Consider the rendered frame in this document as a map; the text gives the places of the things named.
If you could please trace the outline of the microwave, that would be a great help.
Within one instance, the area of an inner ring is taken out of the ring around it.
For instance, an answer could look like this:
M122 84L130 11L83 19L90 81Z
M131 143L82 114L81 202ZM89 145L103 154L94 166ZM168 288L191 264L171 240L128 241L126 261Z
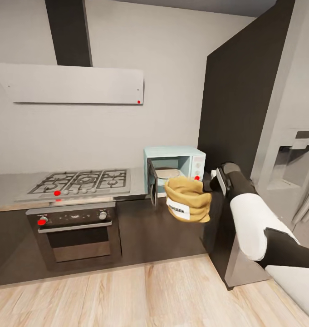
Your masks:
M206 153L192 146L144 147L144 172L153 209L157 211L157 184L172 177L203 180Z

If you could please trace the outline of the popcorn bag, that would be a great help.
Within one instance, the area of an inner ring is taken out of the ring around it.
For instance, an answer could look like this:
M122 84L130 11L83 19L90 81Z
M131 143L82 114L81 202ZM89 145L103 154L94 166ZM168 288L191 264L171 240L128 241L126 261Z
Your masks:
M199 179L172 177L164 182L169 212L183 222L204 223L210 220L208 212L212 192L203 192Z

